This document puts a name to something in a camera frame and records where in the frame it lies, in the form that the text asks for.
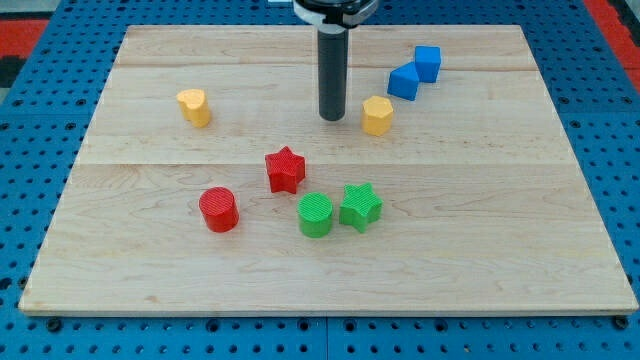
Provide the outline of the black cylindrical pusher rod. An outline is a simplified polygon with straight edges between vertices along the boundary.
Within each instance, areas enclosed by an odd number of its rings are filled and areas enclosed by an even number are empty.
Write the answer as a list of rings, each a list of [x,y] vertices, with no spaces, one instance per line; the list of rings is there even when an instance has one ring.
[[[327,121],[338,121],[345,115],[348,35],[347,30],[317,32],[319,115]]]

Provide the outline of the black white robot end effector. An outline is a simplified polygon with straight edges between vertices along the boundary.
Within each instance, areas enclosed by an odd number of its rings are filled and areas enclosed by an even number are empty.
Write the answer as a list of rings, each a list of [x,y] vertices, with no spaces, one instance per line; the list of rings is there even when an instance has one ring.
[[[321,27],[355,28],[378,9],[379,0],[294,0],[294,13]]]

